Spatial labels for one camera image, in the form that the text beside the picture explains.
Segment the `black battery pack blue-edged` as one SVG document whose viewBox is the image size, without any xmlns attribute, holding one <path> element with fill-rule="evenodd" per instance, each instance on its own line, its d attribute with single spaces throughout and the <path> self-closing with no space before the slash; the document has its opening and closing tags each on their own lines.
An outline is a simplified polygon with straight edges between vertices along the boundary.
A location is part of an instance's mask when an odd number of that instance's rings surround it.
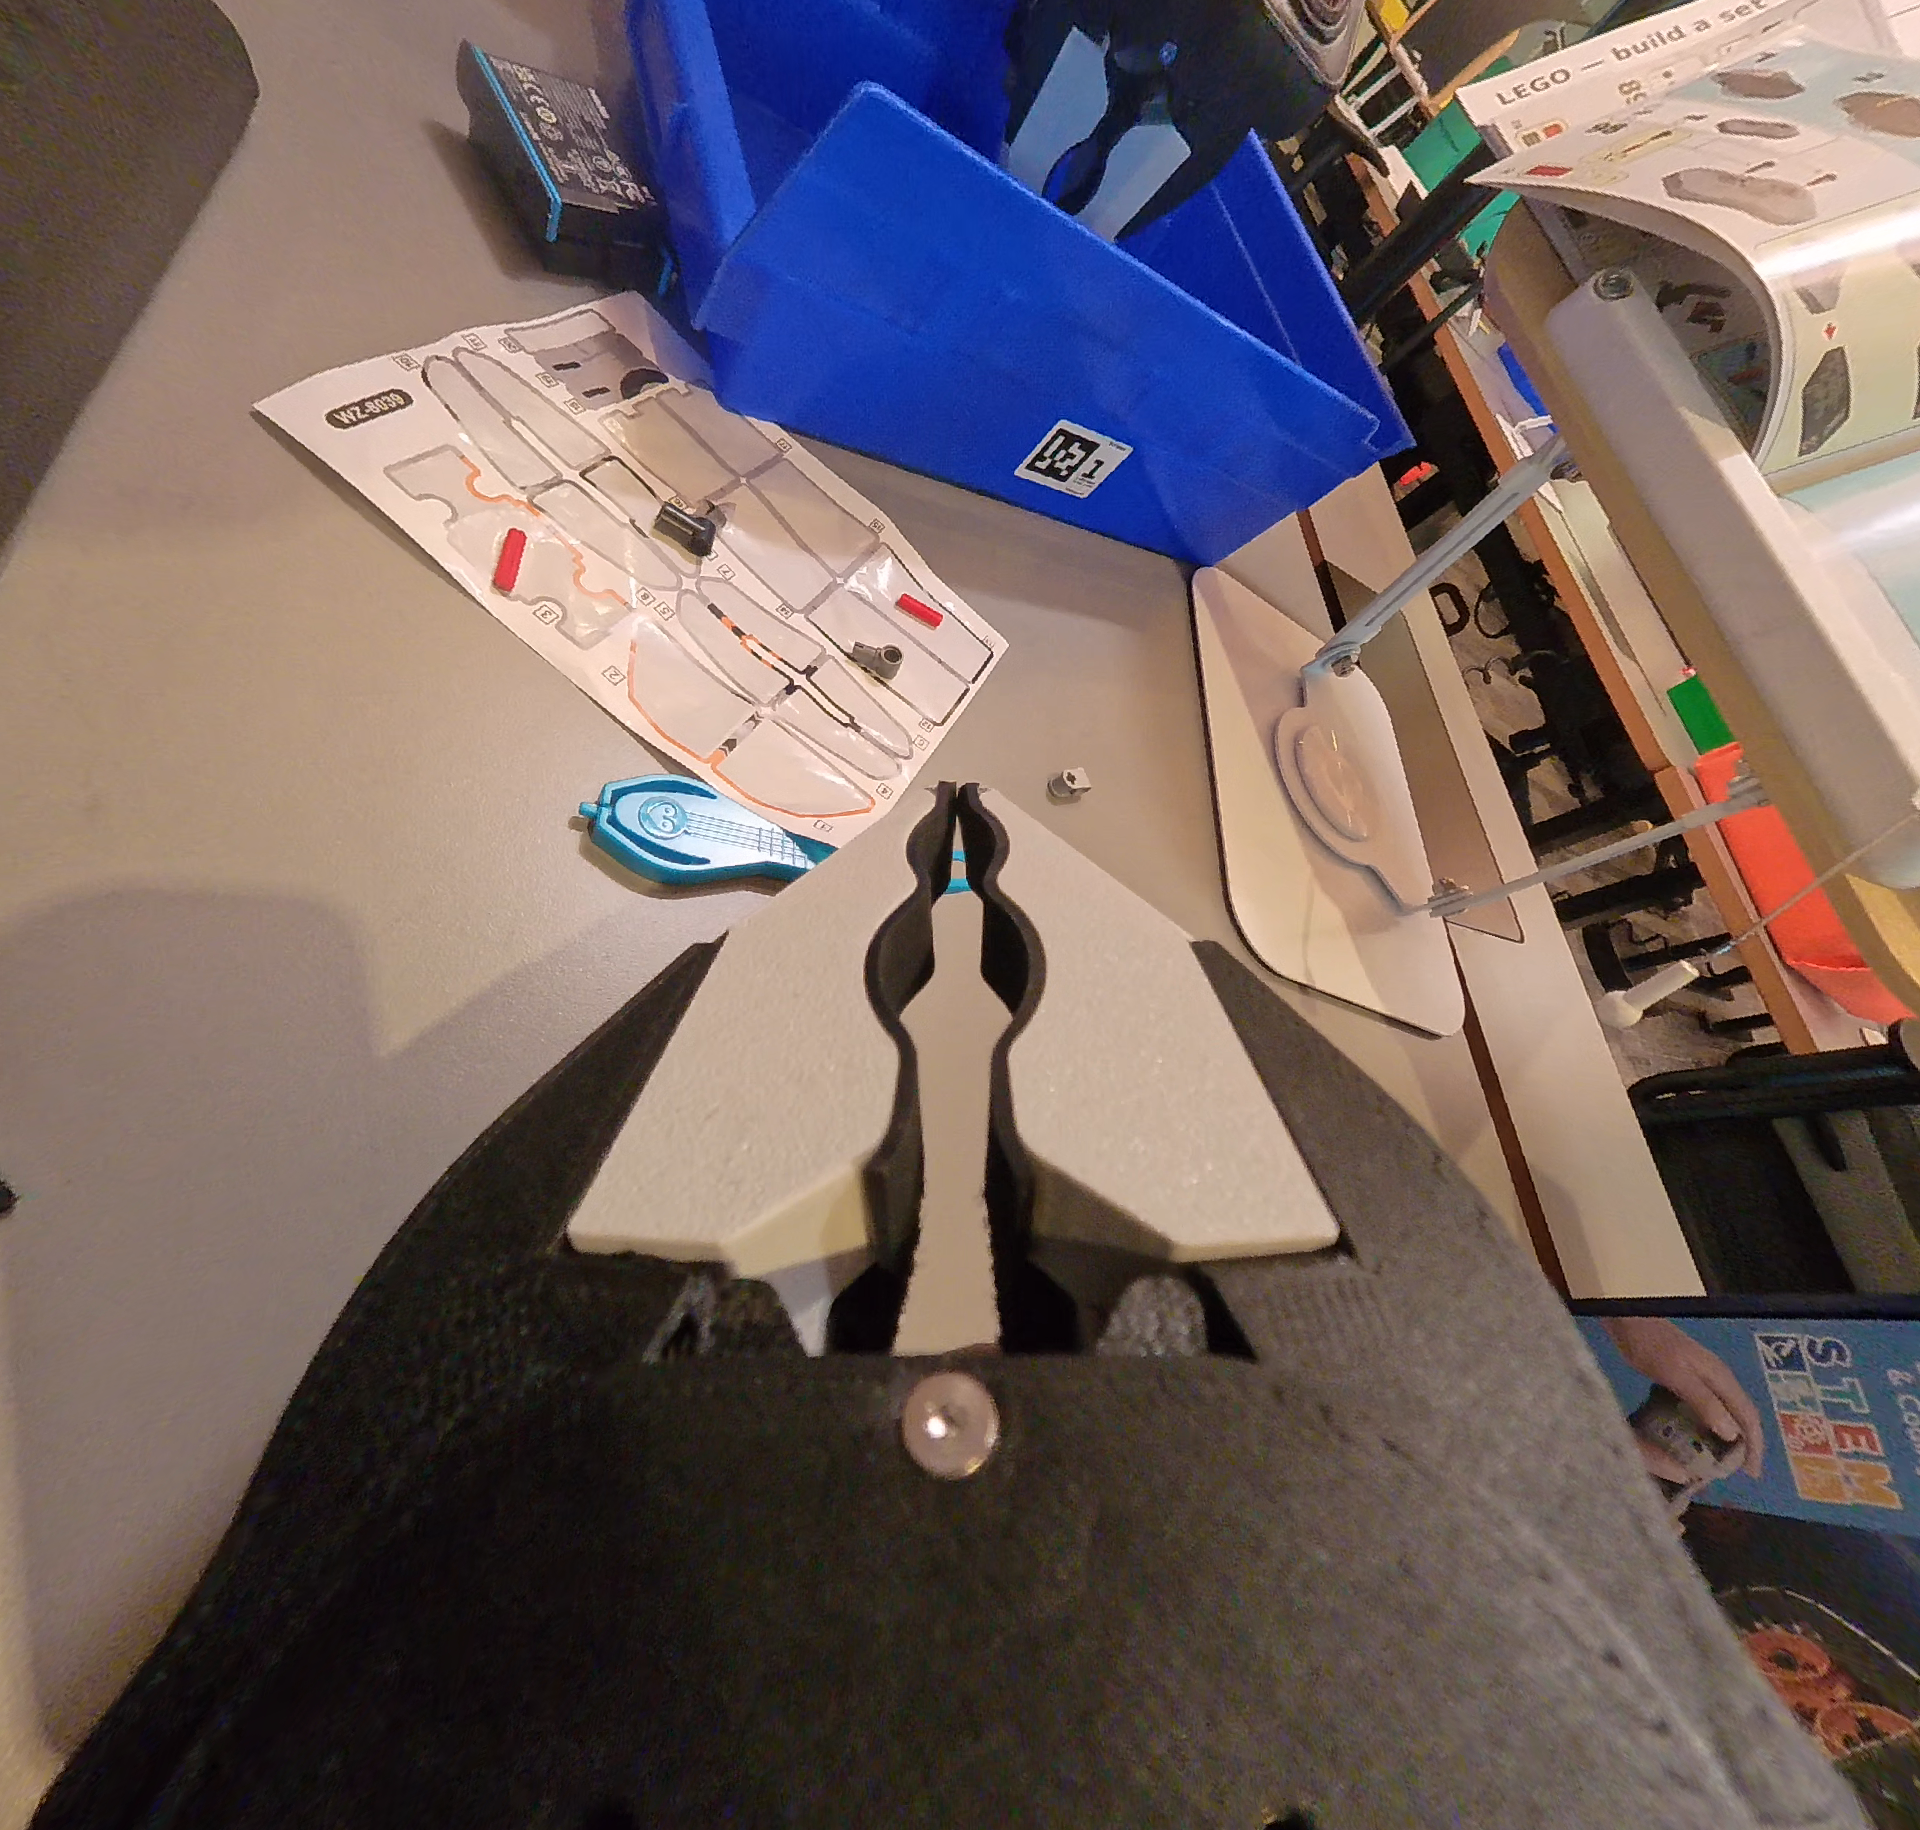
<svg viewBox="0 0 1920 1830">
<path fill-rule="evenodd" d="M 463 41 L 455 83 L 468 142 L 546 269 L 664 297 L 664 205 L 599 89 Z"/>
</svg>

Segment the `small white peg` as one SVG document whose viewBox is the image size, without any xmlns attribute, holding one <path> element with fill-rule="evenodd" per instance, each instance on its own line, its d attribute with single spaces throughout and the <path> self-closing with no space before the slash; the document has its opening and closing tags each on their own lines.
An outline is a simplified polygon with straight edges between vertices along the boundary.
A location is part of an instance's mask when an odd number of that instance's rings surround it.
<svg viewBox="0 0 1920 1830">
<path fill-rule="evenodd" d="M 1596 998 L 1596 1017 L 1603 1026 L 1623 1030 L 1640 1025 L 1657 1005 L 1687 989 L 1705 975 L 1695 958 L 1679 958 L 1661 965 L 1645 980 L 1620 989 L 1605 989 Z"/>
</svg>

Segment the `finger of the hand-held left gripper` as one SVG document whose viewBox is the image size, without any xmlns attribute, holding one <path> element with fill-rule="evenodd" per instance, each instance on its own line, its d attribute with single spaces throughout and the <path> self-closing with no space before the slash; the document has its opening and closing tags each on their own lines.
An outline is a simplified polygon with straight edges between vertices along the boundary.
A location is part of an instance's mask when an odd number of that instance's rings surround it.
<svg viewBox="0 0 1920 1830">
<path fill-rule="evenodd" d="M 1170 117 L 1166 96 L 1150 96 L 1126 132 L 1120 114 L 1099 119 L 1093 136 L 1073 148 L 1070 214 L 1109 239 L 1146 220 L 1159 192 L 1190 156 L 1187 136 Z"/>
<path fill-rule="evenodd" d="M 1006 168 L 1034 192 L 1097 192 L 1122 136 L 1109 42 L 1070 29 L 1011 132 Z"/>
</svg>

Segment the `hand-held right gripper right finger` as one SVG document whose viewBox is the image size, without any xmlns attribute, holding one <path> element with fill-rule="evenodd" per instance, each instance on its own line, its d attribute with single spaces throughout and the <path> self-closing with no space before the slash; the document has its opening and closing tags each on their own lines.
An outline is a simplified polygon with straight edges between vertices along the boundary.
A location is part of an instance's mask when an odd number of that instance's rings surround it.
<svg viewBox="0 0 1920 1830">
<path fill-rule="evenodd" d="M 988 1219 L 1008 1355 L 1248 1355 L 1208 1267 L 1340 1226 L 1199 955 L 1165 913 L 995 791 L 956 826 L 990 1059 Z"/>
</svg>

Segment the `black dimpled pad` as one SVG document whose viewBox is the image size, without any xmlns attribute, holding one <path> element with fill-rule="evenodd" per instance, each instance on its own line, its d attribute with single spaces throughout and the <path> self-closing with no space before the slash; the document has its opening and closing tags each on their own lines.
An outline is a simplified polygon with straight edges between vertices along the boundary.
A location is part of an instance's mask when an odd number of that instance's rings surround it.
<svg viewBox="0 0 1920 1830">
<path fill-rule="evenodd" d="M 3 0 L 3 533 L 257 102 L 213 0 Z"/>
</svg>

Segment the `white document stand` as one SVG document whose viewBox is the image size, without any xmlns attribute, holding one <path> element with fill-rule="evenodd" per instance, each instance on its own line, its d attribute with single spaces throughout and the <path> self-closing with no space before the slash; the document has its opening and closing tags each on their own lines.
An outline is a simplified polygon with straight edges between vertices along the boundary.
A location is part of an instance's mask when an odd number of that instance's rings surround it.
<svg viewBox="0 0 1920 1830">
<path fill-rule="evenodd" d="M 1799 514 L 1740 446 L 1653 281 L 1618 297 L 1573 285 L 1519 207 L 1492 250 L 1495 322 L 1544 391 L 1620 556 L 1676 652 L 1726 713 L 1763 791 L 1815 868 L 1862 854 L 1832 901 L 1877 980 L 1917 1005 L 1917 682 L 1877 629 L 1901 616 L 1864 580 L 1840 580 Z M 1278 976 L 1450 1036 L 1467 1021 L 1450 925 L 1405 908 L 1297 807 L 1278 765 L 1283 713 L 1328 640 L 1232 565 L 1191 576 L 1213 802 L 1231 915 Z"/>
</svg>

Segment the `orange bin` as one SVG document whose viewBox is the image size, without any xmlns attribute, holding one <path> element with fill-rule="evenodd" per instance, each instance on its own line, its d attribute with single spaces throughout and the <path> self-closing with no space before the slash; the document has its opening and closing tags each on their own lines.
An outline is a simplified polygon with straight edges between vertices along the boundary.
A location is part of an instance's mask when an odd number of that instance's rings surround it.
<svg viewBox="0 0 1920 1830">
<path fill-rule="evenodd" d="M 1868 883 L 1852 868 L 1804 895 L 1815 870 L 1771 807 L 1707 824 L 1687 846 L 1726 933 L 1773 916 L 1724 965 L 1756 985 L 1789 1049 L 1840 1049 L 1861 1025 L 1917 1014 L 1917 889 Z"/>
</svg>

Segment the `blue toy box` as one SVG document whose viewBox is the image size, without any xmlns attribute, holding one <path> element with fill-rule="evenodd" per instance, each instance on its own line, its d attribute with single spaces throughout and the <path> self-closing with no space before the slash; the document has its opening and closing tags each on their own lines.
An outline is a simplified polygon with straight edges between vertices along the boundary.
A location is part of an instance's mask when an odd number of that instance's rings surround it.
<svg viewBox="0 0 1920 1830">
<path fill-rule="evenodd" d="M 1917 1301 L 1573 1312 L 1746 1656 L 1868 1821 L 1917 1825 Z"/>
</svg>

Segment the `blue brick separator tool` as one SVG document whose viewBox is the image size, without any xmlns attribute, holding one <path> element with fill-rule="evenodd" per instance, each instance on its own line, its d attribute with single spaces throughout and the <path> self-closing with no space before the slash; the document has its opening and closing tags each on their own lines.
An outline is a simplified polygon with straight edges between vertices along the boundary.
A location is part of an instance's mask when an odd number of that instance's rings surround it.
<svg viewBox="0 0 1920 1830">
<path fill-rule="evenodd" d="M 581 814 L 595 849 L 652 883 L 794 883 L 836 858 L 825 888 L 796 905 L 871 915 L 920 895 L 941 899 L 952 888 L 988 889 L 1013 843 L 988 803 L 944 802 L 923 786 L 907 786 L 875 823 L 808 826 L 781 824 L 702 779 L 643 776 L 607 785 Z"/>
</svg>

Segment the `blue plastic bin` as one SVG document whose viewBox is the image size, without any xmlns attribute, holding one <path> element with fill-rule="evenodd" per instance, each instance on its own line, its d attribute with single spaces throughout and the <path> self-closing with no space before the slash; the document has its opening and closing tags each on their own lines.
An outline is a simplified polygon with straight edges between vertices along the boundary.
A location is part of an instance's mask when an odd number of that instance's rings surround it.
<svg viewBox="0 0 1920 1830">
<path fill-rule="evenodd" d="M 1109 241 L 998 163 L 1016 0 L 627 0 L 723 402 L 1191 565 L 1413 436 L 1267 149 Z"/>
</svg>

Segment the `paper instruction sheet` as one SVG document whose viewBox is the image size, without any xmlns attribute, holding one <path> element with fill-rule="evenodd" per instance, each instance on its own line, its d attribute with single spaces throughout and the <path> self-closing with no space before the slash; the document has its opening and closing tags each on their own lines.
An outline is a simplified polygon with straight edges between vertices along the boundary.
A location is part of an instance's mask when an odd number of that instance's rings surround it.
<svg viewBox="0 0 1920 1830">
<path fill-rule="evenodd" d="M 1580 274 L 1626 269 L 1740 443 L 1797 491 L 1917 451 L 1919 86 L 1871 0 L 1745 7 L 1626 41 L 1612 108 L 1552 66 L 1477 184 Z"/>
</svg>

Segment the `green plastic tote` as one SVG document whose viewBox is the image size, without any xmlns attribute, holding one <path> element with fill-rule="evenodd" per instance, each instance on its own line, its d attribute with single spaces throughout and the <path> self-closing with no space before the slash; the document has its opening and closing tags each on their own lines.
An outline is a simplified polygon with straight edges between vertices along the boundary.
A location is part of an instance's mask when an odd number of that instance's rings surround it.
<svg viewBox="0 0 1920 1830">
<path fill-rule="evenodd" d="M 1485 146 L 1478 126 L 1467 114 L 1460 96 L 1455 96 L 1437 119 L 1407 144 L 1405 156 L 1421 190 L 1430 194 L 1471 153 L 1481 148 Z"/>
</svg>

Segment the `clear sticker sheet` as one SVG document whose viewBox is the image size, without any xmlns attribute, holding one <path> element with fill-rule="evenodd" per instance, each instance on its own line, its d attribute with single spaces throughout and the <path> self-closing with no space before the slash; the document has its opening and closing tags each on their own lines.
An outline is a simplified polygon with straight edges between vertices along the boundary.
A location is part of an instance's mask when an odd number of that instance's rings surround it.
<svg viewBox="0 0 1920 1830">
<path fill-rule="evenodd" d="M 781 824 L 875 823 L 1006 650 L 875 501 L 718 402 L 635 291 L 349 361 L 255 413 L 664 761 Z M 664 500 L 728 511 L 715 554 L 650 529 Z M 898 612 L 903 591 L 944 625 Z M 898 680 L 854 643 L 898 643 Z"/>
</svg>

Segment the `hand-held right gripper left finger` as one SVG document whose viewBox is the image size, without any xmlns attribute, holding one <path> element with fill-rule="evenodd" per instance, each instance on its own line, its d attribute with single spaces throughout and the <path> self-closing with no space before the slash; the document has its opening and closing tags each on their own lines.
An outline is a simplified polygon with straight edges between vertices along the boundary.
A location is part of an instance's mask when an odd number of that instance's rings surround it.
<svg viewBox="0 0 1920 1830">
<path fill-rule="evenodd" d="M 576 1252 L 766 1281 L 811 1355 L 866 1344 L 848 1288 L 877 1271 L 877 1345 L 891 1345 L 923 1190 L 903 1011 L 932 971 L 952 798 L 908 791 L 715 945 L 571 1218 Z"/>
</svg>

